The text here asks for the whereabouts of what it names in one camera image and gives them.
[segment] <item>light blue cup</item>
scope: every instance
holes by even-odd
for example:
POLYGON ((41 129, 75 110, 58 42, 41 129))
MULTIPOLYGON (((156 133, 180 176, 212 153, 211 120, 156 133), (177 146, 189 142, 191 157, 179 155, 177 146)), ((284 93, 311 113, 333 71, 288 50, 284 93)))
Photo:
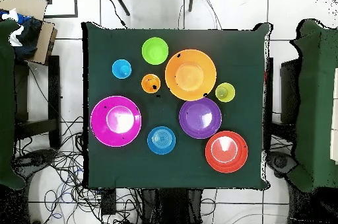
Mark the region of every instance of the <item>light blue cup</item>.
POLYGON ((113 63, 112 71, 118 79, 125 79, 131 74, 130 63, 126 59, 119 59, 113 63))

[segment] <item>blue plate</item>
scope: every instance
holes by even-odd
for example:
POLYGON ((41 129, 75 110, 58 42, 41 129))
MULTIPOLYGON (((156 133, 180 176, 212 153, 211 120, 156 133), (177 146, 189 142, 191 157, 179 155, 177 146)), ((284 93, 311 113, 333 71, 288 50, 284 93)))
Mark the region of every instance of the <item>blue plate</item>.
POLYGON ((113 63, 112 72, 118 79, 125 79, 131 74, 130 63, 126 59, 119 59, 113 63))
POLYGON ((175 147, 174 132, 164 126, 156 127, 148 134, 148 146, 153 153, 163 155, 171 152, 175 147))

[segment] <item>green bowl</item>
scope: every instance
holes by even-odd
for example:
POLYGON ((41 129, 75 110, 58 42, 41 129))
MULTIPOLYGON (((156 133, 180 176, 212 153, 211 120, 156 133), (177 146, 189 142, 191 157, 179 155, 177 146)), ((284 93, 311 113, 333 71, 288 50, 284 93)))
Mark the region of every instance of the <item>green bowl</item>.
POLYGON ((149 38, 142 45, 142 56, 151 65, 163 63, 168 54, 168 44, 162 38, 149 38))

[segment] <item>white tile floor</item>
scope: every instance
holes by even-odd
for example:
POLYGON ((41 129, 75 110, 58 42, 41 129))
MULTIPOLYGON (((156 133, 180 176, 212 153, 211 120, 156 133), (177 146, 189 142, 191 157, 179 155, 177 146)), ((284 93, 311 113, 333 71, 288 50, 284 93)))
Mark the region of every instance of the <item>white tile floor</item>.
MULTIPOLYGON (((177 28, 178 15, 183 0, 123 0, 131 16, 127 17, 116 0, 116 11, 128 28, 177 28)), ((83 51, 82 21, 92 21, 105 28, 122 28, 115 16, 114 8, 108 0, 77 0, 77 18, 54 18, 47 21, 55 23, 58 29, 53 55, 60 56, 61 65, 61 115, 67 122, 83 115, 83 51)), ((186 29, 215 28, 215 16, 205 0, 194 0, 192 12, 188 12, 189 0, 186 0, 186 29)), ((270 41, 270 56, 274 58, 273 111, 281 111, 280 78, 278 70, 281 63, 298 57, 297 51, 288 42, 296 37, 296 27, 305 18, 317 18, 324 25, 338 26, 336 0, 211 0, 222 28, 252 29, 257 23, 270 22, 273 32, 270 41)), ((179 27, 183 28, 183 12, 179 27)), ((47 90, 47 71, 43 66, 30 64, 44 94, 47 90)), ((47 118, 47 102, 40 94, 30 76, 29 83, 30 119, 47 118)), ((278 114, 273 116, 278 121, 278 114)), ((82 130, 82 120, 74 124, 71 130, 82 130)), ((34 137, 28 150, 48 147, 47 136, 34 137)), ((72 150, 68 142, 63 150, 72 150)), ((288 191, 286 182, 277 179, 273 171, 266 168, 266 177, 271 187, 266 191, 255 190, 218 190, 215 214, 203 216, 204 224, 285 224, 288 214, 288 191)), ((30 212, 32 219, 46 220, 49 211, 42 202, 49 189, 56 189, 61 184, 59 176, 52 168, 46 168, 35 175, 30 188, 30 212)), ((215 198, 215 189, 205 190, 204 198, 215 198)), ((58 212, 67 219, 73 212, 74 204, 60 204, 58 212)), ((202 214, 213 210, 213 204, 204 201, 202 214)), ((77 210, 74 221, 69 224, 100 224, 91 213, 77 210)), ((48 224, 64 224, 63 219, 52 218, 48 224)))

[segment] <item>purple plate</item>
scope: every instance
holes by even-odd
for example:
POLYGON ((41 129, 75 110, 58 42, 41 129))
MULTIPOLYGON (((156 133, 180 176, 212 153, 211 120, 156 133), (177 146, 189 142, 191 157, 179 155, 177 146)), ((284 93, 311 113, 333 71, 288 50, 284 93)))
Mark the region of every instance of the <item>purple plate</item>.
POLYGON ((191 137, 206 139, 217 132, 222 114, 217 104, 209 98, 187 101, 180 110, 182 129, 191 137))

